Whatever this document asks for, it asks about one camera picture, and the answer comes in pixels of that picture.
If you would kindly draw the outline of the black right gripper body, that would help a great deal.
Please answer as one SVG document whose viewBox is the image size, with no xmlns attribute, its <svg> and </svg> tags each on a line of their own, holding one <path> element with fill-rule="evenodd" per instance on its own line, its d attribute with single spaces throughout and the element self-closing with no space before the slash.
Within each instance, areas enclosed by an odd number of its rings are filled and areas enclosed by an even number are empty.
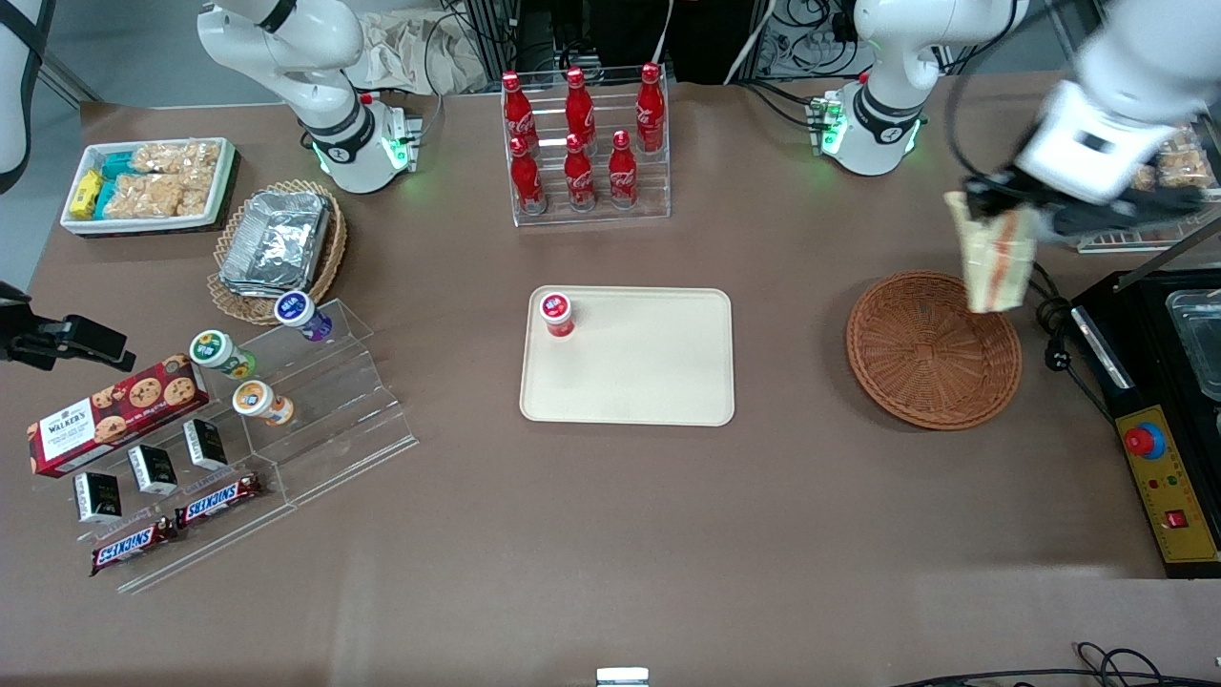
<svg viewBox="0 0 1221 687">
<path fill-rule="evenodd" d="M 17 351 L 17 345 L 23 336 L 35 331 L 33 309 L 31 309 L 31 297 L 16 286 L 1 282 L 1 361 L 29 365 L 35 369 L 38 364 L 31 362 L 23 351 Z"/>
</svg>

